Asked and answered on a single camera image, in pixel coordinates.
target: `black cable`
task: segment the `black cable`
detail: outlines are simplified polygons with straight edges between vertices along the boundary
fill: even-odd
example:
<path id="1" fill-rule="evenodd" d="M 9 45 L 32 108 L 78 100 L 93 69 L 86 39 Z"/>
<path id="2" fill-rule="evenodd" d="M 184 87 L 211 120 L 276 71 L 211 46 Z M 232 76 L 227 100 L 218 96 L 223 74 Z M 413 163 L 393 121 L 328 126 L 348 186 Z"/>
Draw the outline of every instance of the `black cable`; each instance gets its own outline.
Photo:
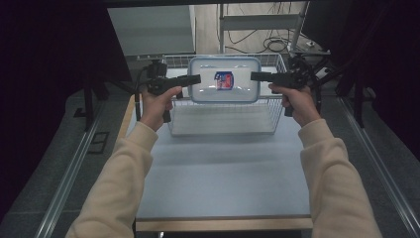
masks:
<path id="1" fill-rule="evenodd" d="M 312 85 L 310 88 L 315 90 L 315 107 L 319 114 L 321 114 L 321 106 L 322 106 L 322 95 L 321 95 L 321 85 L 319 82 L 318 76 L 315 74 L 314 67 L 306 61 L 305 57 L 300 57 L 299 59 L 302 63 L 305 64 L 306 71 L 309 74 L 309 78 L 312 81 Z"/>
<path id="2" fill-rule="evenodd" d="M 270 51 L 274 52 L 274 53 L 281 53 L 282 51 L 284 51 L 284 49 L 287 48 L 287 44 L 284 43 L 284 41 L 282 40 L 282 38 L 267 38 L 263 41 L 262 43 L 264 45 L 264 47 L 266 49 L 269 49 Z M 271 45 L 273 44 L 283 44 L 284 47 L 281 50 L 274 50 Z"/>
<path id="3" fill-rule="evenodd" d="M 281 5 L 283 2 L 280 2 L 280 4 L 278 5 L 278 9 L 277 9 L 277 15 L 280 13 L 280 9 L 281 9 Z"/>
<path id="4" fill-rule="evenodd" d="M 219 26 L 219 15 L 218 15 L 218 12 L 219 12 L 219 4 L 216 4 L 216 34 L 217 34 L 217 40 L 220 43 L 219 28 L 218 28 L 218 26 Z"/>
<path id="5" fill-rule="evenodd" d="M 241 51 L 241 50 L 239 50 L 239 49 L 232 48 L 232 47 L 225 47 L 225 48 L 227 48 L 227 49 L 231 49 L 231 50 L 234 50 L 234 51 L 237 51 L 237 52 L 243 53 L 243 54 L 252 54 L 252 55 L 254 55 L 254 54 L 260 54 L 260 53 L 263 53 L 263 52 L 265 52 L 265 51 L 267 50 L 267 48 L 265 48 L 263 51 L 260 51 L 260 52 L 257 52 L 257 53 L 247 53 L 247 52 L 243 52 L 243 51 Z"/>
<path id="6" fill-rule="evenodd" d="M 291 10 L 291 2 L 289 2 L 289 12 L 287 14 L 290 14 Z M 287 40 L 290 41 L 290 29 L 287 29 Z"/>
<path id="7" fill-rule="evenodd" d="M 303 38 L 306 38 L 306 39 L 308 39 L 308 40 L 310 40 L 310 41 L 312 41 L 311 39 L 309 39 L 308 37 L 306 37 L 304 34 L 302 34 L 302 33 L 300 33 L 300 35 L 299 36 L 301 36 L 301 37 L 303 37 Z"/>
<path id="8" fill-rule="evenodd" d="M 269 13 L 269 11 L 271 11 L 271 9 L 274 11 L 274 9 L 275 9 L 275 2 L 272 3 L 272 6 L 268 9 L 267 13 Z"/>
<path id="9" fill-rule="evenodd" d="M 285 38 L 283 38 L 283 37 L 271 37 L 271 38 L 267 38 L 267 39 L 265 39 L 265 40 L 263 41 L 263 45 L 264 45 L 265 47 L 267 47 L 267 45 L 266 45 L 266 41 L 271 41 L 271 42 L 273 42 L 273 43 L 269 43 L 270 45 L 275 44 L 275 43 L 283 43 L 283 44 L 284 44 L 284 48 L 283 48 L 283 49 L 281 49 L 281 50 L 279 50 L 279 51 L 272 50 L 271 48 L 269 48 L 272 52 L 275 52 L 275 53 L 279 53 L 279 52 L 281 52 L 281 51 L 286 50 L 286 49 L 287 49 L 287 43 L 291 43 L 291 41 L 290 41 L 290 40 L 285 39 Z"/>
<path id="10" fill-rule="evenodd" d="M 270 38 L 271 36 L 272 36 L 272 31 L 273 30 L 271 30 L 271 32 L 268 30 L 267 32 L 266 32 L 266 35 L 265 35 L 265 38 L 267 39 L 267 38 Z"/>
<path id="11" fill-rule="evenodd" d="M 241 10 L 242 14 L 244 14 L 244 15 L 245 15 L 244 10 L 242 10 L 241 3 L 239 4 L 239 9 Z"/>
<path id="12" fill-rule="evenodd" d="M 321 70 L 322 67 L 324 67 L 325 65 L 327 65 L 328 63 L 328 57 L 327 56 L 323 56 L 322 59 L 320 61 L 318 61 L 314 66 L 313 66 L 313 71 L 315 73 L 319 72 Z"/>
<path id="13" fill-rule="evenodd" d="M 134 103 L 136 106 L 136 120 L 140 121 L 140 118 L 142 117 L 142 111 L 140 109 L 140 79 L 142 77 L 142 73 L 147 70 L 148 68 L 146 66 L 144 66 L 142 69 L 140 69 L 139 73 L 137 74 L 136 77 L 136 83 L 135 83 L 135 89 L 136 89 L 136 93 L 134 94 Z"/>
<path id="14" fill-rule="evenodd" d="M 226 15 L 228 15 L 229 14 L 229 4 L 227 4 L 226 5 Z M 234 42 L 233 40 L 232 40 L 232 37 L 231 37 L 231 31 L 228 31 L 228 36 L 229 36 L 229 40 L 231 41 L 231 43 L 232 44 L 237 44 L 237 43 L 239 43 L 239 42 L 242 42 L 243 40 L 245 40 L 246 38 L 248 38 L 250 35 L 252 35 L 253 33 L 255 33 L 256 31 L 258 31 L 258 30 L 253 30 L 251 33 L 249 33 L 249 34 L 247 34 L 244 38 L 242 38 L 242 39 L 240 39 L 240 40 L 238 40 L 237 42 Z"/>

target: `beige sleeve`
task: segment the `beige sleeve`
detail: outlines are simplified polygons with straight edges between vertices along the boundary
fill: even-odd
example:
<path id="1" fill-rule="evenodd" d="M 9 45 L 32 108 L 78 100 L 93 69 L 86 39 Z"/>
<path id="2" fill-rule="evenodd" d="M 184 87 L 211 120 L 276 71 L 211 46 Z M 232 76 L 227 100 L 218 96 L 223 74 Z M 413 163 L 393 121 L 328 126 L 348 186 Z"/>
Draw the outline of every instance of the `beige sleeve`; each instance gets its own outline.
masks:
<path id="1" fill-rule="evenodd" d="M 381 237 L 361 177 L 344 142 L 325 120 L 299 131 L 301 162 L 309 188 L 314 238 Z"/>
<path id="2" fill-rule="evenodd" d="M 132 224 L 158 135 L 138 122 L 119 139 L 66 237 L 133 237 Z"/>

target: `dark background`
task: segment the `dark background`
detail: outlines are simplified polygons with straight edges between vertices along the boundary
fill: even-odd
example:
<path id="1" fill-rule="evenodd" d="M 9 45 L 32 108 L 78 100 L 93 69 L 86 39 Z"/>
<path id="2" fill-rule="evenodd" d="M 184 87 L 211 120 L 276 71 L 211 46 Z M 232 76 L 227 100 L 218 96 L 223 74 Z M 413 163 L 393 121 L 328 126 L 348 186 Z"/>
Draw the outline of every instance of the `dark background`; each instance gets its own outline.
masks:
<path id="1" fill-rule="evenodd" d="M 340 66 L 355 52 L 381 1 L 316 2 L 321 5 L 311 3 L 308 18 L 322 24 L 306 25 L 305 33 L 312 37 L 312 31 L 315 41 L 323 36 L 319 42 Z M 66 98 L 82 88 L 83 78 L 99 71 L 119 80 L 131 78 L 104 5 L 0 4 L 3 217 L 50 144 Z M 328 11 L 335 8 L 348 11 Z M 395 1 L 357 64 L 365 86 L 376 93 L 374 109 L 417 158 L 419 15 L 418 0 Z"/>

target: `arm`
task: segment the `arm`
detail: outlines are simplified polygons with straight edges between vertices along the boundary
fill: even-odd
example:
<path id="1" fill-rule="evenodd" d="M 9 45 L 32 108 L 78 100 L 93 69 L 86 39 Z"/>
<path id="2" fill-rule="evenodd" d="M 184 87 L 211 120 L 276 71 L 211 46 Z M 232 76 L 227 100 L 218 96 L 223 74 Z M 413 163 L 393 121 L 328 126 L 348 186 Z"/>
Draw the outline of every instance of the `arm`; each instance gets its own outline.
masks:
<path id="1" fill-rule="evenodd" d="M 334 138 L 316 111 L 309 88 L 301 91 L 275 85 L 272 90 L 293 105 L 293 118 L 302 129 L 302 168 L 309 188 L 314 223 L 312 237 L 381 237 L 359 173 L 349 162 L 343 141 Z"/>
<path id="2" fill-rule="evenodd" d="M 159 97 L 143 93 L 144 115 L 127 138 L 117 141 L 115 152 L 91 188 L 79 216 L 66 237 L 133 237 L 132 224 L 152 165 L 151 150 L 158 139 L 162 114 L 181 88 Z"/>

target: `hand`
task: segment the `hand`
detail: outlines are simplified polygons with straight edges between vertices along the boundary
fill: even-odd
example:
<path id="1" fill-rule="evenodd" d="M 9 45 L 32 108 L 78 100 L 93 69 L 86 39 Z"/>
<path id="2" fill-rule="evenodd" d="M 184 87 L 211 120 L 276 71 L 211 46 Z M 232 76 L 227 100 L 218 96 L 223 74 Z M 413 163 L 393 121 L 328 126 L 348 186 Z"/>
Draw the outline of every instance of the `hand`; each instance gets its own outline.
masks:
<path id="1" fill-rule="evenodd" d="M 304 127 L 309 122 L 321 119 L 321 116 L 315 108 L 311 90 L 308 86 L 305 86 L 301 90 L 296 90 L 276 86 L 271 83 L 268 87 L 285 96 L 281 100 L 281 105 L 283 107 L 293 106 L 293 118 L 301 127 Z"/>
<path id="2" fill-rule="evenodd" d="M 143 100 L 143 115 L 140 119 L 141 122 L 157 131 L 163 125 L 163 112 L 164 110 L 172 109 L 172 102 L 170 99 L 181 92 L 182 87 L 173 87 L 160 96 L 155 96 L 148 92 L 145 88 L 142 91 Z"/>

